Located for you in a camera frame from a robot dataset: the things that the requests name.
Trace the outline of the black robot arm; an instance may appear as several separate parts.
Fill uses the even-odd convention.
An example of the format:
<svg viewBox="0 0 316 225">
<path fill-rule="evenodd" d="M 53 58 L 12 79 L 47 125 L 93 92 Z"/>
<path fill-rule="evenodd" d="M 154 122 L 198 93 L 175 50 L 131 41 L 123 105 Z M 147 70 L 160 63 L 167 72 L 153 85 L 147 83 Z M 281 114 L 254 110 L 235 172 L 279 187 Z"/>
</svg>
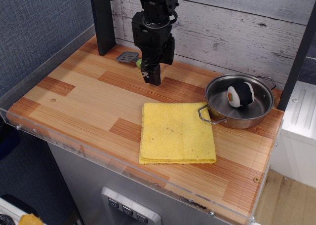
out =
<svg viewBox="0 0 316 225">
<path fill-rule="evenodd" d="M 105 55 L 116 43 L 111 17 L 112 0 L 91 0 L 98 51 Z M 146 83 L 160 85 L 160 64 L 173 63 L 175 39 L 172 24 L 177 21 L 175 12 L 178 0 L 140 0 L 142 11 L 132 18 L 135 46 L 142 53 L 141 73 Z"/>
</svg>

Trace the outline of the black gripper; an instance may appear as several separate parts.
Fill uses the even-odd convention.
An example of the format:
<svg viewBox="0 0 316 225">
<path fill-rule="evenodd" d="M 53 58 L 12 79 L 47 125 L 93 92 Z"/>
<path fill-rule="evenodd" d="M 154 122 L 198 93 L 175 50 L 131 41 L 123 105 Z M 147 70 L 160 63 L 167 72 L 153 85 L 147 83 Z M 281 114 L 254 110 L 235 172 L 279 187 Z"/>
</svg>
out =
<svg viewBox="0 0 316 225">
<path fill-rule="evenodd" d="M 145 83 L 160 85 L 160 63 L 173 63 L 175 39 L 171 30 L 169 20 L 161 24 L 151 23 L 145 19 L 143 11 L 132 18 L 134 44 L 142 52 L 141 73 Z"/>
</svg>

